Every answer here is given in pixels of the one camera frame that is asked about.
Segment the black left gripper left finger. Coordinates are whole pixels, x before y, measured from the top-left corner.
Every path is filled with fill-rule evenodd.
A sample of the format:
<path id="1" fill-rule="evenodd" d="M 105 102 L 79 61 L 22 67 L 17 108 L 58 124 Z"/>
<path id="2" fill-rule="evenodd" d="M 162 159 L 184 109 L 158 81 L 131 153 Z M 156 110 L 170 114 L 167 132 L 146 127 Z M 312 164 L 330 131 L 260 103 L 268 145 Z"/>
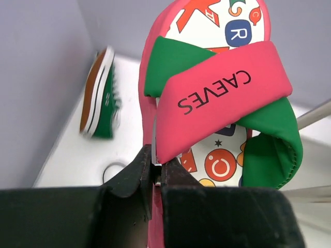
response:
<path id="1" fill-rule="evenodd" d="M 147 247 L 151 146 L 96 187 L 1 191 L 1 247 Z"/>

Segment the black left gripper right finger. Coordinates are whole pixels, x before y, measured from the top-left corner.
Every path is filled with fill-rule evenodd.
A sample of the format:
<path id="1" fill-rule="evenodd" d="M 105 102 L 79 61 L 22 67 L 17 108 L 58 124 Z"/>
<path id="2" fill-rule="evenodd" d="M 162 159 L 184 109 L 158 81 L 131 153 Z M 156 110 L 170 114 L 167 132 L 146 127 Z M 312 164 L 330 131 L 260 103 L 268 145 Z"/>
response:
<path id="1" fill-rule="evenodd" d="M 161 172 L 166 247 L 304 247 L 288 199 L 277 190 L 204 187 L 176 159 Z"/>

